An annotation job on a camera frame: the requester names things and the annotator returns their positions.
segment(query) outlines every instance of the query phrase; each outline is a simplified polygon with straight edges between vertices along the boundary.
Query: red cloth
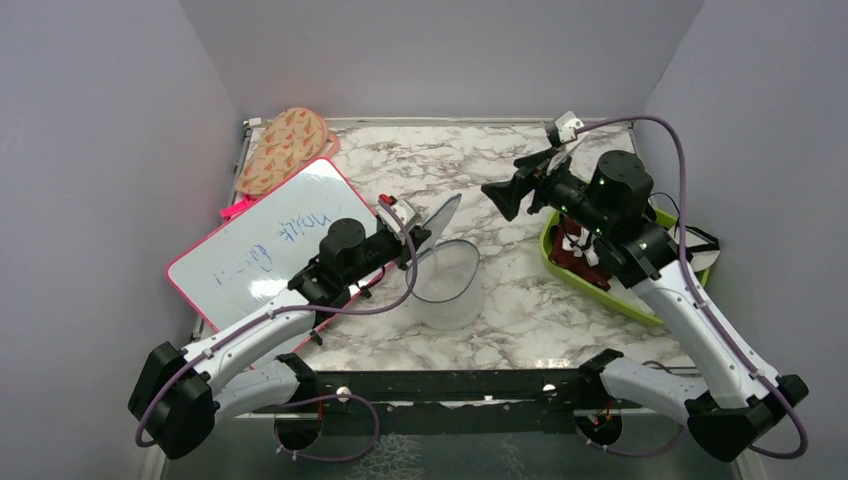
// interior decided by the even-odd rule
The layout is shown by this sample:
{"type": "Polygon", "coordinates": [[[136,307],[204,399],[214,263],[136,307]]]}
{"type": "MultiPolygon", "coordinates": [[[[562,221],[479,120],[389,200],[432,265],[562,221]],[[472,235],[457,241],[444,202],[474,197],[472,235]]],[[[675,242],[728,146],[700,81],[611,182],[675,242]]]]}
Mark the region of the red cloth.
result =
{"type": "Polygon", "coordinates": [[[585,255],[576,257],[574,252],[563,250],[562,248],[562,241],[565,239],[565,234],[567,233],[569,235],[579,237],[582,227],[569,219],[565,219],[564,222],[560,222],[559,225],[553,228],[553,249],[551,250],[551,254],[548,256],[548,260],[557,266],[574,273],[578,277],[586,280],[601,290],[605,292],[609,291],[610,284],[608,281],[612,278],[612,275],[608,274],[598,266],[590,266],[589,262],[586,261],[585,255]]]}

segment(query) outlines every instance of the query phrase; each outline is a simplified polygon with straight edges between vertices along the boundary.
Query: transparent plastic container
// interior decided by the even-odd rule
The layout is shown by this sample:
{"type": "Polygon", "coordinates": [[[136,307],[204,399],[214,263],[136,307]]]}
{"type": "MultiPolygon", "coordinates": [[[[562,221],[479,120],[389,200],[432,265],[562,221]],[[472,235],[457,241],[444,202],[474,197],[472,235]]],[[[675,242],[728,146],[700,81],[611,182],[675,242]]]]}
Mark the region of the transparent plastic container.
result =
{"type": "MultiPolygon", "coordinates": [[[[456,330],[483,309],[480,252],[465,240],[449,240],[422,253],[408,302],[416,319],[436,330],[456,330]]],[[[409,285],[412,271],[407,270],[409,285]]]]}

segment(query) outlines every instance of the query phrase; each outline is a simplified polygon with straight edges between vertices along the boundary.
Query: orange pattern fabric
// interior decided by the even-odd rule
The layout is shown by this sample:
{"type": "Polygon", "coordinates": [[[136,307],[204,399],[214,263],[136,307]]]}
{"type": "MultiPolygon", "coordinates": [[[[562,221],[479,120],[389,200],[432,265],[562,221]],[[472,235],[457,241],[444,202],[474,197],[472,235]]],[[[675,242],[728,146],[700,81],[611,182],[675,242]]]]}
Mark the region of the orange pattern fabric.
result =
{"type": "Polygon", "coordinates": [[[323,156],[332,157],[338,147],[338,138],[330,133],[321,116],[306,108],[289,108],[262,133],[236,182],[236,190],[264,195],[322,152],[323,156]],[[330,149],[324,152],[328,141],[330,149]]]}

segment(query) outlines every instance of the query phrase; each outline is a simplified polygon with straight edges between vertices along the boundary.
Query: marble surface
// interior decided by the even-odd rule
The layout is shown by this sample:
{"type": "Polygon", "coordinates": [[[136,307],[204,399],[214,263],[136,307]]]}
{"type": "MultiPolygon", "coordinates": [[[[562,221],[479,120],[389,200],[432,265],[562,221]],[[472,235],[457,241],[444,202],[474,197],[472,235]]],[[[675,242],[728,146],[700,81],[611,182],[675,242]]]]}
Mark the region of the marble surface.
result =
{"type": "MultiPolygon", "coordinates": [[[[451,332],[416,322],[408,304],[382,315],[339,316],[321,333],[323,347],[310,343],[299,351],[312,368],[576,367],[604,348],[637,361],[691,365],[665,329],[630,321],[545,270],[538,237],[549,210],[522,214],[510,223],[480,192],[483,183],[509,179],[514,158],[547,148],[541,125],[363,124],[333,130],[341,139],[334,162],[372,204],[378,194],[390,193],[431,209],[462,194],[443,238],[477,245],[485,299],[477,320],[451,332]]],[[[588,179],[599,156],[614,149],[633,151],[627,129],[597,130],[576,151],[572,171],[588,179]]],[[[405,287],[403,274],[392,270],[372,299],[359,299],[351,307],[388,304],[405,287]]]]}

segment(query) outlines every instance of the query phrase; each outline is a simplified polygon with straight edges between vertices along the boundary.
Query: purple cable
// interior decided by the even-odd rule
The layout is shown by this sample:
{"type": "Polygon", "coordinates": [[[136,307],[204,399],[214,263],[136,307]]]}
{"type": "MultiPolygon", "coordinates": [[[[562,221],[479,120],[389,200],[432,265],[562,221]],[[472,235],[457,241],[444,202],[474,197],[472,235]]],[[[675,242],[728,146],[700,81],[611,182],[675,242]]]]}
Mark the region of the purple cable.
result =
{"type": "MultiPolygon", "coordinates": [[[[656,360],[647,360],[645,362],[642,362],[642,365],[646,365],[646,366],[656,365],[657,367],[665,370],[667,373],[671,373],[671,370],[669,370],[668,367],[666,367],[665,365],[663,365],[662,363],[660,363],[656,360]]],[[[587,437],[586,433],[584,433],[583,430],[580,430],[580,428],[577,429],[577,433],[579,433],[580,436],[583,437],[584,440],[586,440],[587,445],[594,447],[594,448],[597,448],[598,450],[603,450],[604,453],[610,453],[612,455],[617,455],[619,457],[648,458],[648,457],[656,457],[658,455],[662,455],[663,453],[666,453],[669,450],[671,450],[672,448],[676,447],[677,444],[680,443],[680,440],[683,439],[683,436],[686,433],[686,428],[684,428],[681,425],[680,430],[677,431],[677,435],[675,435],[674,438],[672,438],[670,442],[663,445],[662,447],[655,448],[653,450],[647,450],[647,451],[644,451],[644,452],[628,452],[627,450],[618,450],[614,447],[610,447],[609,445],[601,445],[597,442],[592,441],[589,437],[587,437]]]]}
{"type": "Polygon", "coordinates": [[[678,242],[678,259],[680,260],[680,270],[683,272],[683,279],[686,281],[686,286],[689,287],[689,291],[692,293],[692,296],[695,297],[695,301],[698,305],[701,305],[701,310],[709,320],[710,324],[713,328],[716,329],[719,336],[721,336],[722,340],[730,347],[733,353],[739,358],[739,361],[745,365],[745,368],[748,371],[756,376],[757,380],[765,386],[765,388],[774,395],[774,398],[780,403],[780,406],[786,411],[786,414],[792,420],[792,423],[795,424],[795,428],[798,430],[799,444],[798,448],[793,452],[782,453],[782,452],[771,452],[768,450],[764,450],[760,447],[756,447],[751,445],[749,448],[761,455],[765,455],[771,458],[778,458],[782,460],[791,460],[793,458],[798,458],[803,455],[807,451],[807,447],[809,445],[809,440],[807,438],[807,430],[804,428],[804,424],[801,422],[801,418],[798,417],[795,409],[792,408],[792,405],[789,404],[789,401],[785,396],[780,392],[780,390],[775,387],[771,381],[765,378],[763,375],[758,373],[757,366],[754,365],[753,362],[745,355],[739,345],[733,340],[733,337],[730,336],[727,329],[719,322],[718,318],[716,318],[713,311],[710,309],[709,305],[704,302],[704,298],[701,296],[699,290],[699,286],[696,285],[695,280],[692,278],[692,275],[689,274],[688,261],[686,260],[686,157],[683,154],[683,144],[680,142],[680,137],[677,135],[677,132],[674,128],[663,120],[662,118],[653,116],[653,115],[632,115],[627,117],[618,117],[611,118],[607,120],[600,121],[598,123],[593,123],[591,125],[586,125],[574,130],[574,133],[579,135],[581,133],[588,132],[590,130],[594,130],[596,128],[605,127],[607,125],[611,125],[613,123],[620,122],[633,122],[636,120],[648,120],[651,122],[658,123],[662,125],[666,131],[668,131],[669,135],[671,135],[671,139],[674,142],[674,147],[677,149],[677,159],[680,162],[680,241],[678,242]]]}
{"type": "MultiPolygon", "coordinates": [[[[376,315],[376,314],[379,314],[379,313],[388,312],[389,310],[392,310],[392,309],[398,307],[407,298],[409,298],[409,295],[412,294],[412,289],[415,288],[415,282],[418,279],[418,256],[415,252],[415,244],[413,243],[412,236],[409,234],[409,229],[406,228],[406,225],[404,224],[403,220],[401,220],[400,217],[398,217],[397,214],[391,209],[391,207],[389,205],[387,205],[385,202],[380,200],[378,203],[380,204],[380,206],[383,209],[386,210],[386,212],[388,212],[388,214],[392,217],[392,220],[394,220],[398,224],[398,226],[401,229],[401,232],[403,233],[403,238],[406,241],[406,247],[409,249],[410,260],[411,260],[411,264],[412,264],[411,265],[412,266],[412,275],[411,275],[409,283],[406,287],[406,291],[403,292],[403,295],[401,295],[400,298],[398,298],[394,302],[390,303],[389,305],[379,307],[379,308],[375,308],[373,310],[345,310],[345,309],[342,309],[342,308],[325,307],[325,306],[321,306],[321,305],[287,305],[287,306],[279,307],[279,308],[277,308],[273,311],[272,315],[269,315],[268,313],[264,313],[264,314],[262,314],[262,315],[260,315],[256,318],[254,318],[253,320],[250,320],[249,322],[245,323],[244,325],[242,325],[241,327],[236,329],[236,331],[234,331],[233,333],[231,333],[227,337],[222,338],[221,340],[218,340],[216,343],[212,344],[212,346],[209,347],[209,350],[214,354],[215,352],[224,348],[227,344],[229,344],[230,342],[232,342],[236,338],[240,337],[241,335],[243,335],[245,332],[252,329],[256,325],[264,322],[265,320],[268,320],[272,317],[277,317],[278,315],[281,315],[281,314],[284,314],[284,313],[297,312],[297,311],[314,311],[314,312],[327,312],[327,313],[336,313],[336,314],[345,314],[345,315],[376,315]]],[[[144,430],[145,430],[145,428],[147,428],[147,422],[150,421],[150,417],[153,415],[153,411],[159,405],[159,402],[161,402],[162,399],[165,397],[165,394],[168,393],[168,390],[170,390],[171,387],[173,387],[174,384],[177,383],[177,381],[180,378],[182,378],[183,375],[186,374],[186,372],[188,372],[189,370],[194,368],[198,363],[200,363],[202,360],[204,360],[206,358],[207,357],[204,353],[201,353],[198,356],[194,357],[188,363],[183,365],[182,368],[180,368],[177,371],[177,373],[174,374],[174,376],[169,378],[168,381],[165,382],[164,385],[162,385],[162,388],[159,389],[159,391],[153,397],[153,400],[150,401],[150,404],[147,406],[147,409],[144,411],[144,414],[142,414],[141,419],[139,419],[139,421],[138,421],[138,427],[135,430],[135,444],[136,445],[138,445],[139,447],[142,447],[142,448],[147,448],[147,447],[152,447],[153,445],[156,444],[155,441],[152,441],[152,440],[147,441],[147,440],[144,440],[142,438],[142,435],[144,434],[144,430]]]]}
{"type": "Polygon", "coordinates": [[[357,402],[362,403],[363,405],[368,407],[368,410],[371,411],[371,416],[374,417],[374,434],[371,435],[371,438],[368,440],[368,443],[365,445],[365,447],[362,450],[354,453],[353,455],[347,455],[347,456],[344,456],[344,457],[319,457],[317,455],[310,455],[308,453],[300,453],[297,450],[289,450],[288,448],[286,448],[285,445],[283,445],[283,442],[280,441],[280,437],[277,436],[277,432],[275,430],[274,431],[274,440],[277,442],[277,446],[278,446],[277,453],[286,452],[286,453],[288,453],[289,455],[292,456],[292,460],[295,460],[297,458],[305,458],[307,460],[316,460],[316,461],[319,461],[319,462],[342,463],[342,462],[349,462],[351,460],[356,460],[357,458],[359,458],[359,457],[365,455],[366,453],[370,452],[371,449],[374,448],[374,445],[377,445],[377,440],[380,439],[380,416],[377,414],[377,409],[374,408],[374,405],[372,405],[371,402],[369,402],[368,400],[365,400],[364,398],[360,397],[359,395],[354,395],[352,393],[350,393],[350,394],[321,395],[320,397],[309,398],[309,399],[306,399],[306,400],[301,400],[299,402],[281,403],[278,406],[284,407],[284,408],[302,407],[304,405],[309,405],[310,403],[323,402],[324,400],[338,400],[338,399],[342,399],[342,398],[352,398],[353,400],[356,400],[357,402]]]}

